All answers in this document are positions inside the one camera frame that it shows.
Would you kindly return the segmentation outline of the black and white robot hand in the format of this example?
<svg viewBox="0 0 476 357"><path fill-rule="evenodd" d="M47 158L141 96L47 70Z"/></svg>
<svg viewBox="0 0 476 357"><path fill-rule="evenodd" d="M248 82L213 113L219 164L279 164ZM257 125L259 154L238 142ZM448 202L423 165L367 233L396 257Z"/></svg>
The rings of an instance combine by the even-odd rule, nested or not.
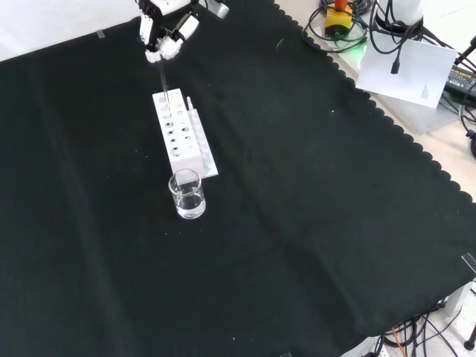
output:
<svg viewBox="0 0 476 357"><path fill-rule="evenodd" d="M171 60L199 25L199 1L136 1L139 38L149 62Z"/></svg>

